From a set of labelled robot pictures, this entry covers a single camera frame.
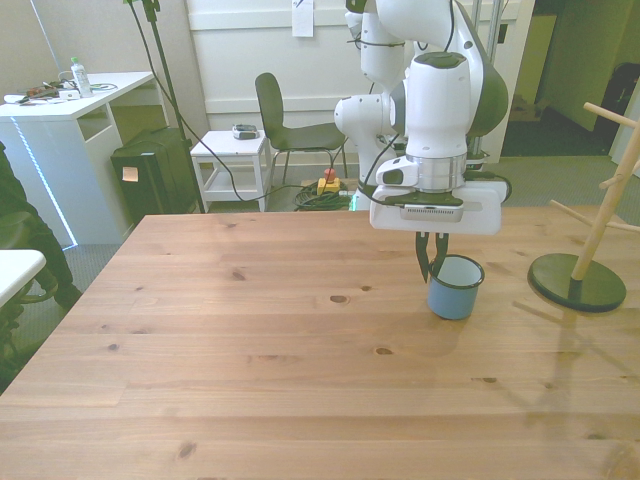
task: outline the paper sign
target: paper sign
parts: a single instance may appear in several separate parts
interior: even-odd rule
[[[313,0],[291,0],[294,37],[313,37]]]
[[[137,182],[138,169],[136,167],[122,167],[122,180],[125,182]]]

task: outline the doorway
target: doorway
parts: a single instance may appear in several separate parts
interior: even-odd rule
[[[616,67],[640,63],[639,21],[637,0],[536,0],[502,157],[608,155],[617,128],[583,105],[628,100],[628,81],[610,84]]]

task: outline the small device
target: small device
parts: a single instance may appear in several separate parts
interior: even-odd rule
[[[231,131],[233,132],[233,136],[238,140],[251,140],[258,138],[260,135],[255,125],[234,125]]]
[[[80,92],[76,89],[60,89],[58,96],[63,100],[80,100]]]

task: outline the black chair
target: black chair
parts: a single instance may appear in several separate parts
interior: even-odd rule
[[[347,138],[338,130],[338,127],[334,123],[323,123],[300,128],[285,127],[282,93],[276,77],[271,73],[263,73],[256,78],[255,83],[264,131],[271,142],[271,146],[277,150],[273,157],[272,168],[275,168],[278,155],[281,153],[287,154],[282,183],[284,183],[287,176],[291,152],[325,152],[329,155],[331,167],[333,167],[338,153],[342,152],[342,163],[346,177],[347,160],[344,154],[344,144]]]

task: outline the yellow box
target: yellow box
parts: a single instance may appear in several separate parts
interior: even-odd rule
[[[318,190],[317,195],[322,195],[323,193],[333,193],[340,191],[340,179],[334,178],[333,182],[327,183],[324,178],[318,180]]]

